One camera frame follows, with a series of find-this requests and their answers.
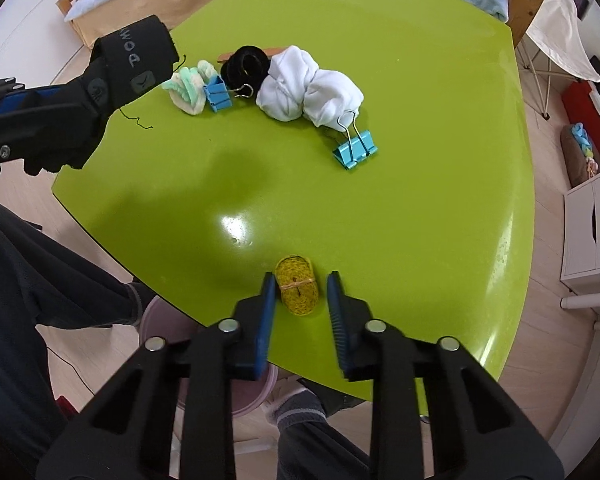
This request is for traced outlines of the black strap glove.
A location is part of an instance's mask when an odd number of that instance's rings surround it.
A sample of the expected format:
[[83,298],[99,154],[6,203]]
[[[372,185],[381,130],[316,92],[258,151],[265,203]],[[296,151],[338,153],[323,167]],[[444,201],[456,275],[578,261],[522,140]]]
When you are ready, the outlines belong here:
[[84,73],[60,91],[48,113],[2,115],[10,162],[30,176],[81,169],[104,136],[108,119],[170,79],[178,53],[169,29],[149,15],[95,41]]

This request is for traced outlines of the green table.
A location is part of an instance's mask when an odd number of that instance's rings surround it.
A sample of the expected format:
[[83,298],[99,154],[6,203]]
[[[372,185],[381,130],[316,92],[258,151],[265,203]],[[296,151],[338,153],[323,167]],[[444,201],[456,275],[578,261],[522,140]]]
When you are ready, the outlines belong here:
[[203,324],[254,295],[282,258],[420,340],[457,338],[494,376],[523,310],[534,179],[507,25],[462,0],[213,0],[173,30],[189,61],[298,46],[361,88],[377,153],[254,104],[196,117],[152,91],[108,122],[54,194],[80,226]]

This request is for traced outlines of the black tape roll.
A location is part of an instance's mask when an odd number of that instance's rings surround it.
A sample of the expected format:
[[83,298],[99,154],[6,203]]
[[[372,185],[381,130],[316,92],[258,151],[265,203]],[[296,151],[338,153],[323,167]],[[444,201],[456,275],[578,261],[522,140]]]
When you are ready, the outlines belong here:
[[254,56],[246,56],[245,58],[231,58],[227,63],[222,64],[219,73],[230,89],[250,84],[254,91],[253,97],[250,99],[254,99],[268,76],[270,67],[271,60],[269,58],[260,61]]

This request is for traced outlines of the white drawer cabinet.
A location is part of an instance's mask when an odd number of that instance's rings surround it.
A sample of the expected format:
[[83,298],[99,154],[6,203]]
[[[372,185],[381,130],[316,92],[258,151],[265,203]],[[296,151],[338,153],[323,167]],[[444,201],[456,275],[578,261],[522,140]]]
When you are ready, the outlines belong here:
[[564,310],[600,309],[600,174],[564,196]]

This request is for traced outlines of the wooden clothespin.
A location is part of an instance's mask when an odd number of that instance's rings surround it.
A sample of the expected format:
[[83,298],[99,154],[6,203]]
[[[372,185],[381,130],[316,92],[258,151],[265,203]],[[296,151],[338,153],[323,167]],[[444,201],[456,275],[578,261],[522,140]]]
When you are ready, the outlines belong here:
[[245,58],[246,56],[254,56],[257,60],[264,60],[265,58],[271,58],[286,50],[286,47],[275,47],[275,48],[259,48],[256,46],[243,46],[233,52],[225,52],[217,57],[219,64],[227,63],[231,58]]

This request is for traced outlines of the brown basket with toys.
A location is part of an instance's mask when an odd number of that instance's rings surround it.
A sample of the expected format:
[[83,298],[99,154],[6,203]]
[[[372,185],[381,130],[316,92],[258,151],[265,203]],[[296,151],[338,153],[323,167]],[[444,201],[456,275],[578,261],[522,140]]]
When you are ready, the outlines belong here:
[[562,129],[560,144],[572,188],[600,174],[600,154],[581,122]]

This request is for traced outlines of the green white sock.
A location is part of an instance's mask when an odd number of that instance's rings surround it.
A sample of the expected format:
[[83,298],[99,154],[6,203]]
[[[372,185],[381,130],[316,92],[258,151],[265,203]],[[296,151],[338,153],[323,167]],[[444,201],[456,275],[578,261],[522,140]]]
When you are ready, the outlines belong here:
[[207,60],[200,60],[195,67],[181,67],[171,78],[161,84],[172,103],[182,112],[196,116],[203,112],[207,96],[205,86],[219,75]]

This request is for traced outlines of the red storage box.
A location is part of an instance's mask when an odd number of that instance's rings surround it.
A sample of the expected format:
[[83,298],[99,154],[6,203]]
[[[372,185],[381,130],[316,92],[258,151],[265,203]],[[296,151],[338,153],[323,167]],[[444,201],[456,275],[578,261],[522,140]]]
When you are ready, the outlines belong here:
[[573,81],[561,93],[561,99],[570,123],[581,122],[600,153],[600,113],[592,102],[593,91],[588,81]]

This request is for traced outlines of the blue binder clip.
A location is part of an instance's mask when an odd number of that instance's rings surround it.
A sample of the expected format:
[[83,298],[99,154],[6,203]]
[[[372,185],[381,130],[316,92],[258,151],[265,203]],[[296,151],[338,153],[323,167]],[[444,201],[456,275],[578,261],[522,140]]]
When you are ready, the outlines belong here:
[[221,76],[216,75],[203,87],[205,98],[214,113],[226,110],[233,106],[234,99],[250,99],[253,97],[253,88],[250,84],[243,84],[237,89],[230,89]]
[[332,155],[346,170],[351,170],[361,162],[365,162],[378,151],[370,131],[358,130],[356,118],[355,110],[345,110],[337,118],[337,124],[343,129],[345,140],[333,150]]

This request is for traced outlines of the white folding chair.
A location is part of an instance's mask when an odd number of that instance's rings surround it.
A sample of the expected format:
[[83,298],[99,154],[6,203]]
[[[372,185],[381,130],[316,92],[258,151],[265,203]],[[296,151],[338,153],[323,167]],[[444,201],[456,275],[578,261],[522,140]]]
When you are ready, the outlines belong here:
[[516,50],[522,70],[534,78],[546,122],[552,77],[600,82],[580,39],[574,0],[542,0]]

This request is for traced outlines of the white cloth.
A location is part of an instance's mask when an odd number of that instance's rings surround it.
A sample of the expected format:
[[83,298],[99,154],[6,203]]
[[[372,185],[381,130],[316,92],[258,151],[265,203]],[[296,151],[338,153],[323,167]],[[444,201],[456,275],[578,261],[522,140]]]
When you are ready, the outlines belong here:
[[323,70],[306,50],[287,47],[271,58],[255,104],[279,122],[305,118],[344,132],[359,115],[364,93],[347,75]]

